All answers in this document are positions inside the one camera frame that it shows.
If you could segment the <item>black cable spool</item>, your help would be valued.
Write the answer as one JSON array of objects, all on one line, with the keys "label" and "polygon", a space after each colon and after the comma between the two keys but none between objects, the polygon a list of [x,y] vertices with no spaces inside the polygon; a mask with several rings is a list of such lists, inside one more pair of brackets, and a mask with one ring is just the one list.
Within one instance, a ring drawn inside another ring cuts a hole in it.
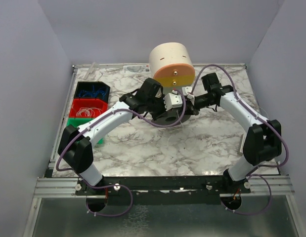
[{"label": "black cable spool", "polygon": [[157,125],[157,127],[165,128],[177,125],[178,123],[184,123],[190,119],[191,115],[184,114],[181,120],[182,109],[172,109],[162,113],[151,113],[152,122]]}]

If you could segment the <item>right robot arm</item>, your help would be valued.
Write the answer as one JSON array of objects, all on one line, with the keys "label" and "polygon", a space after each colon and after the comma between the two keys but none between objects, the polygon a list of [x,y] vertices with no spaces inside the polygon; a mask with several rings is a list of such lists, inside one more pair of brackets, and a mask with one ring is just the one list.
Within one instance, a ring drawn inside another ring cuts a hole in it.
[{"label": "right robot arm", "polygon": [[269,120],[249,107],[231,85],[223,86],[219,82],[216,73],[203,76],[202,84],[207,93],[196,97],[192,96],[191,86],[182,88],[184,96],[190,100],[187,110],[193,113],[208,106],[220,106],[231,114],[246,132],[241,158],[223,173],[229,183],[244,180],[264,162],[281,155],[279,121]]}]

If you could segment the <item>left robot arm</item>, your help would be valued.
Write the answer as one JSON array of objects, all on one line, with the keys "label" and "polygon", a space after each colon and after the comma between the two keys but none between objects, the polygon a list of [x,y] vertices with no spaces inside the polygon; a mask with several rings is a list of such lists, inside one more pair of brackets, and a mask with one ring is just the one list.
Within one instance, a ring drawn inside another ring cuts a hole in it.
[{"label": "left robot arm", "polygon": [[167,127],[157,118],[175,108],[181,108],[183,101],[176,91],[164,94],[162,85],[147,78],[139,89],[124,94],[109,110],[82,124],[80,127],[69,125],[63,130],[58,154],[79,177],[92,186],[98,185],[103,175],[93,163],[93,147],[109,132],[133,118],[144,119],[148,113],[153,120],[151,125]]}]

